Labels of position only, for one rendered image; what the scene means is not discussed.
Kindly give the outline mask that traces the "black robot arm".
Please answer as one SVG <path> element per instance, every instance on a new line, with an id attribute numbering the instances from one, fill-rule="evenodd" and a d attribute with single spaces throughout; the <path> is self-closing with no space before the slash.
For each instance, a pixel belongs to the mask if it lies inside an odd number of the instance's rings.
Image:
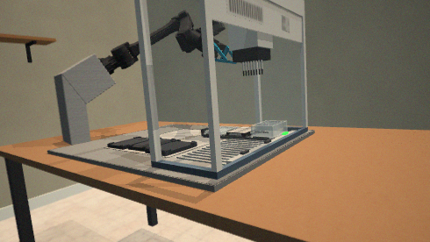
<path id="1" fill-rule="evenodd" d="M 137 56 L 140 54 L 139 41 L 133 44 L 126 42 L 120 46 L 117 46 L 111 50 L 111 54 L 113 56 L 109 55 L 106 58 L 98 58 L 110 75 L 114 73 L 116 68 L 129 68 L 139 60 L 137 58 Z"/>

